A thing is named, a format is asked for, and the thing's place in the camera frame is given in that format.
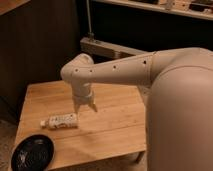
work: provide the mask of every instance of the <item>wooden tabletop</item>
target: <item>wooden tabletop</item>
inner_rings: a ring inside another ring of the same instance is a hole
[[[63,81],[29,85],[14,148],[30,135],[49,136],[55,153],[48,170],[145,151],[145,109],[138,88],[110,84],[92,88],[98,112],[81,106],[77,129],[53,131],[41,129],[40,121],[74,112],[70,86]]]

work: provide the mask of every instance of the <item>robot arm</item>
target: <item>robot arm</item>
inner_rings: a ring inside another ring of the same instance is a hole
[[[81,54],[61,70],[77,108],[95,108],[91,83],[151,86],[146,107],[148,171],[213,170],[213,53],[158,51],[93,64]]]
[[[76,112],[82,104],[96,109],[91,83],[149,87],[172,61],[180,57],[194,56],[199,51],[200,48],[157,51],[100,64],[94,64],[89,55],[80,54],[62,68],[61,76],[72,86]]]

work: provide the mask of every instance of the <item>floor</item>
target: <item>floor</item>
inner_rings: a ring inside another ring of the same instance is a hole
[[[139,90],[146,104],[148,91],[142,87],[139,87]],[[17,126],[0,120],[0,171],[7,171],[16,130]],[[129,154],[54,171],[146,171],[146,155],[139,164],[134,162],[136,157],[137,154]]]

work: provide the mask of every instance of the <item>dark wall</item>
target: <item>dark wall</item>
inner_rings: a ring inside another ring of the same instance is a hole
[[[75,0],[31,0],[0,16],[0,118],[18,119],[26,86],[60,79],[78,52]]]
[[[85,7],[79,0],[81,36],[88,31]],[[96,39],[146,51],[192,46],[213,50],[213,21],[99,2],[91,3],[91,12]]]

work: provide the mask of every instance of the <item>black round object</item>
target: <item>black round object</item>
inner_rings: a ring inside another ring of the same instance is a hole
[[[11,167],[13,171],[43,171],[54,153],[53,142],[45,135],[33,135],[15,149]]]

